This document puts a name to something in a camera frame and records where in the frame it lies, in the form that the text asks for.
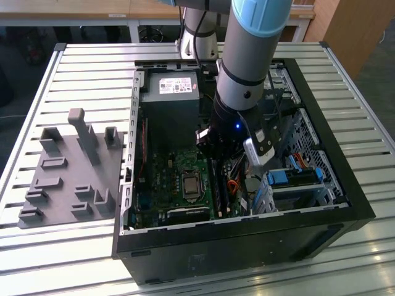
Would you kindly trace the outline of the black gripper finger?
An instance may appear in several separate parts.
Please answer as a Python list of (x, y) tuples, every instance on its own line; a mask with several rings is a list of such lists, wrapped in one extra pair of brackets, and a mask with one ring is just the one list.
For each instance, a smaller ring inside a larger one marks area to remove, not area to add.
[(219, 160), (221, 145), (219, 133), (213, 128), (198, 129), (196, 132), (196, 146), (206, 158)]
[(222, 149), (224, 160), (234, 160), (244, 154), (244, 147), (242, 144), (235, 144), (225, 146)]

